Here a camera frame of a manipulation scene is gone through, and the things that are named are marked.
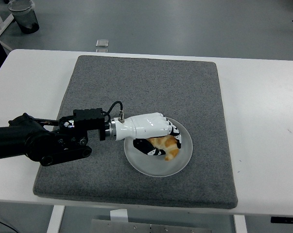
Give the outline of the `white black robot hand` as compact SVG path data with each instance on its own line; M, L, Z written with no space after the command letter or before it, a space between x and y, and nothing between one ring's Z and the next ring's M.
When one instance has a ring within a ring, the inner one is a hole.
M163 114L151 113L121 120L114 118L116 140L131 138L133 146L145 155L164 155L166 161L174 159L181 149L179 129Z

